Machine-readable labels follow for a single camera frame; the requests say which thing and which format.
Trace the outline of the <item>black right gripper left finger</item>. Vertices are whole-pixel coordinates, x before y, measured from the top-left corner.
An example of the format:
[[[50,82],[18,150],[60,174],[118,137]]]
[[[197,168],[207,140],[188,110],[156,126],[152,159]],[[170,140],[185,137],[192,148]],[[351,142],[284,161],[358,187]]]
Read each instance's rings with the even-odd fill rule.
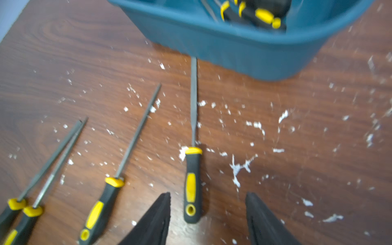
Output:
[[[165,245],[170,223],[170,193],[161,194],[121,245]]]

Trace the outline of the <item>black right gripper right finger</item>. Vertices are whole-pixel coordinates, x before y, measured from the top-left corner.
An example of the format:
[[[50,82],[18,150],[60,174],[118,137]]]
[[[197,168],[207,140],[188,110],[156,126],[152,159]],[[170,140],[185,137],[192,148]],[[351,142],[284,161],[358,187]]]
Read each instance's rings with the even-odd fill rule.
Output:
[[[300,245],[258,195],[246,195],[249,240],[252,245]]]

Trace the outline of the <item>long file yellow handle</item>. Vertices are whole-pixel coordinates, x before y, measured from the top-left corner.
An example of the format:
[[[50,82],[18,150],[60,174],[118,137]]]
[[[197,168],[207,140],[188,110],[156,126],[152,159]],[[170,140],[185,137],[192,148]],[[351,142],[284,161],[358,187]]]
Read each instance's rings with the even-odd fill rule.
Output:
[[[30,184],[25,188],[24,191],[19,195],[18,198],[9,199],[4,211],[1,213],[1,239],[6,236],[13,221],[17,215],[27,206],[26,196],[33,189],[34,186],[43,178],[46,172],[49,170],[51,165],[55,162],[59,154],[64,150],[70,139],[76,134],[76,131],[80,128],[82,122],[78,120],[71,131],[67,134],[65,139],[60,143],[55,152],[51,155],[49,160],[44,164],[41,170],[33,177]]]

